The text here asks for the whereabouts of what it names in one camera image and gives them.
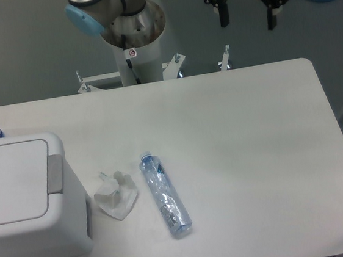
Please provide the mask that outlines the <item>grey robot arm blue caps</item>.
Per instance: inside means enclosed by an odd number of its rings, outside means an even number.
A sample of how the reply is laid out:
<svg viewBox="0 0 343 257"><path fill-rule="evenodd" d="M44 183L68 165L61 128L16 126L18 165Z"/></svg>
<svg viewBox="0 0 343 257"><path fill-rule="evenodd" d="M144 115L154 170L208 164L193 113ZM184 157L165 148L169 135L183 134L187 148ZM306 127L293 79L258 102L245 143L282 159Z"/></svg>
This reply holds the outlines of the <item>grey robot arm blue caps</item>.
<svg viewBox="0 0 343 257"><path fill-rule="evenodd" d="M222 28L229 25L228 0L203 0L218 10ZM274 11L288 0L261 0L267 7L267 27L277 24ZM102 38L122 49L155 42L165 29L163 10L149 0L68 0L67 18L84 34Z"/></svg>

